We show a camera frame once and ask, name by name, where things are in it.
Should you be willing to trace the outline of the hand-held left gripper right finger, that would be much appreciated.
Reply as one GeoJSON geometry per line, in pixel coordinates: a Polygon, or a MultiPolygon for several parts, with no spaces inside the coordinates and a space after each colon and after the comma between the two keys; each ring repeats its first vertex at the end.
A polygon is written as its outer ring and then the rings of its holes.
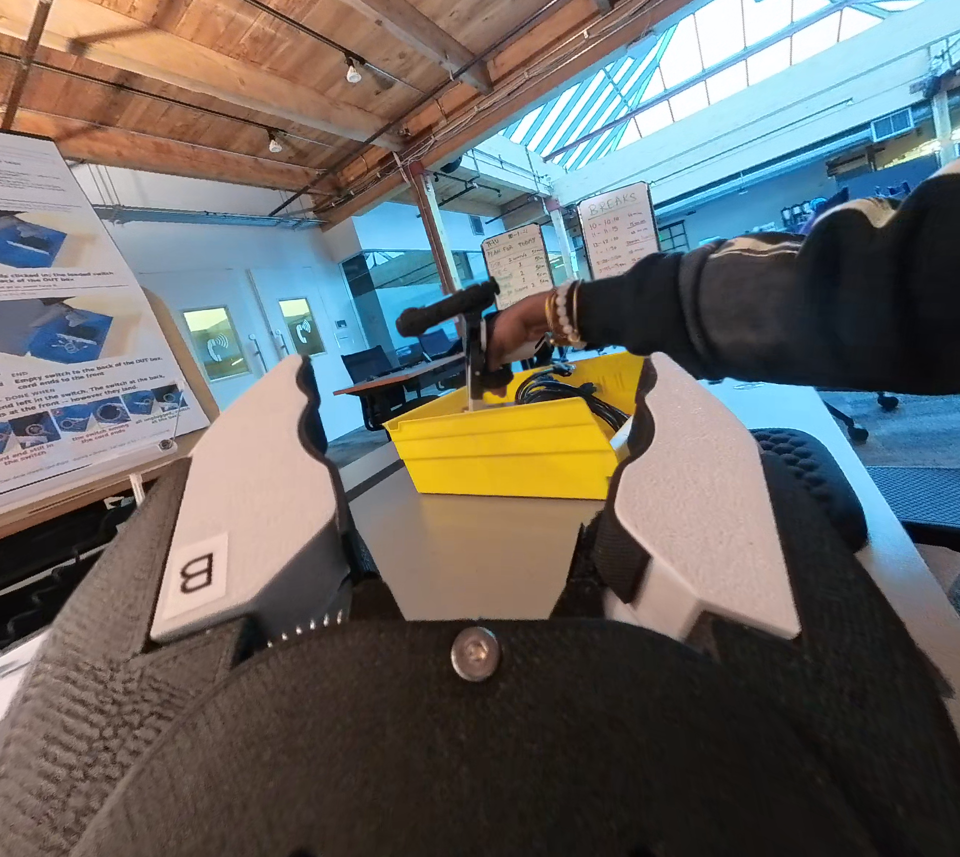
{"type": "Polygon", "coordinates": [[[633,426],[596,539],[604,617],[678,642],[706,614],[796,638],[801,621],[751,432],[666,354],[642,365],[633,426]]]}

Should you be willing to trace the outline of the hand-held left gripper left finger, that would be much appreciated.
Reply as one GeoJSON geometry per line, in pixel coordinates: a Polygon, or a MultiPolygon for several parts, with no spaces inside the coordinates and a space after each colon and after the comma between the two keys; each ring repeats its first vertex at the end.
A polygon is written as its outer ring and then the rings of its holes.
{"type": "Polygon", "coordinates": [[[290,356],[191,453],[150,625],[170,644],[250,619],[270,642],[344,625],[363,577],[310,360],[290,356]]]}

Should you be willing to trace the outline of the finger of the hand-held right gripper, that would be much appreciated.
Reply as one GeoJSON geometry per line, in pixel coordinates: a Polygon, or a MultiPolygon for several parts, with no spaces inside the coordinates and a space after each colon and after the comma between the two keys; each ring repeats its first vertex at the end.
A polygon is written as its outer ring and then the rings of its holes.
{"type": "Polygon", "coordinates": [[[486,394],[487,345],[485,337],[471,337],[464,346],[466,411],[475,413],[484,408],[486,394]]]}

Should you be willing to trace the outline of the yellow plastic bin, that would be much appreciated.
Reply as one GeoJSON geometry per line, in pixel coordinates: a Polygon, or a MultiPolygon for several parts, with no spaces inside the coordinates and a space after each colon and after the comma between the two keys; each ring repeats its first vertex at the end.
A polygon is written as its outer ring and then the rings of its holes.
{"type": "Polygon", "coordinates": [[[386,429],[420,493],[601,500],[626,454],[643,363],[625,352],[555,362],[516,373],[478,411],[460,388],[386,429]]]}

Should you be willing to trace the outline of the person's right forearm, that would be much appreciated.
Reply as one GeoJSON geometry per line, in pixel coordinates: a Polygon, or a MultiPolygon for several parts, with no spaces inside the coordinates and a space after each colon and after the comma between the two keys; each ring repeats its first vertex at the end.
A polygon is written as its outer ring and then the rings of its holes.
{"type": "Polygon", "coordinates": [[[648,256],[582,284],[575,313],[589,346],[661,352],[700,379],[958,395],[958,161],[900,202],[834,207],[805,236],[648,256]]]}

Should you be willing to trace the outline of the person's right hand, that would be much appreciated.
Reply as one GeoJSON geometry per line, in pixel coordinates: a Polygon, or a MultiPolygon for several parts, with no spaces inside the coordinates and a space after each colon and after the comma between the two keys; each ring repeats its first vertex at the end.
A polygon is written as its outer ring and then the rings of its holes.
{"type": "Polygon", "coordinates": [[[551,332],[550,310],[557,288],[527,296],[486,323],[486,373],[495,374],[532,356],[551,332]]]}

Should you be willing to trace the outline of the wooden desk with black legs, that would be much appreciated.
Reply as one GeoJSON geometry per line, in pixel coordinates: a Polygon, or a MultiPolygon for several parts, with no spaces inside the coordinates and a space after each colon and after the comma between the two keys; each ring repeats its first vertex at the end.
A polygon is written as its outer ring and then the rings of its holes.
{"type": "Polygon", "coordinates": [[[386,430],[391,420],[435,400],[436,394],[424,395],[423,391],[451,375],[462,375],[465,364],[466,354],[460,352],[354,383],[333,395],[358,398],[366,430],[378,432],[386,430]]]}

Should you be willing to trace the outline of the wide handwritten whiteboard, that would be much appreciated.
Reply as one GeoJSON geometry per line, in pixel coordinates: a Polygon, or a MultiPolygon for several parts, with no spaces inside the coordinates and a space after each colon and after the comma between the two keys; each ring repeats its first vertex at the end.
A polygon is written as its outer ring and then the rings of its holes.
{"type": "Polygon", "coordinates": [[[505,311],[522,299],[554,287],[543,229],[530,223],[484,239],[481,252],[498,287],[495,306],[505,311]]]}

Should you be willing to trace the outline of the black office chair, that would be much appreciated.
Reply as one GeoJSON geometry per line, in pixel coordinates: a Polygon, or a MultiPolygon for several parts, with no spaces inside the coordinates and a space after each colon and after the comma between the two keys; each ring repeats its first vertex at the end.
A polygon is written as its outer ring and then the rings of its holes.
{"type": "Polygon", "coordinates": [[[367,431],[378,432],[386,421],[402,413],[407,404],[406,391],[402,383],[387,383],[372,389],[360,390],[360,386],[375,383],[380,379],[400,371],[391,364],[381,345],[364,349],[341,357],[351,384],[337,391],[338,395],[350,395],[358,399],[361,406],[363,423],[367,431]]]}

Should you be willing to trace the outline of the glass door with phone icon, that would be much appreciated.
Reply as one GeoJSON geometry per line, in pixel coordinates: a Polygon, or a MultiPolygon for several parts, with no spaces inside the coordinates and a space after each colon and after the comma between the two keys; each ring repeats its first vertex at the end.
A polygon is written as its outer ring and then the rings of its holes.
{"type": "Polygon", "coordinates": [[[228,307],[188,309],[183,311],[183,318],[209,383],[251,374],[228,307]]]}
{"type": "Polygon", "coordinates": [[[286,352],[310,358],[327,353],[327,347],[308,298],[279,299],[278,311],[283,324],[277,334],[286,352]]]}

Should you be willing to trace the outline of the tall handwritten whiteboard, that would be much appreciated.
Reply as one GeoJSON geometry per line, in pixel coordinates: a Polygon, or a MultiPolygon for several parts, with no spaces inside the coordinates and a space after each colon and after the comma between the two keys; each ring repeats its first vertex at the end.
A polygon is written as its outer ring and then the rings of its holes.
{"type": "Polygon", "coordinates": [[[622,275],[647,256],[662,252],[646,182],[591,196],[577,210],[592,280],[622,275]]]}

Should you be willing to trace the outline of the instruction poster board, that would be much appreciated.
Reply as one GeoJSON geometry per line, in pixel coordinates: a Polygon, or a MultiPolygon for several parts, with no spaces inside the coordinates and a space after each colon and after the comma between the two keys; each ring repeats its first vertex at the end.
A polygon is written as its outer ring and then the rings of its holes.
{"type": "Polygon", "coordinates": [[[56,145],[2,132],[2,512],[174,456],[209,425],[56,145]]]}

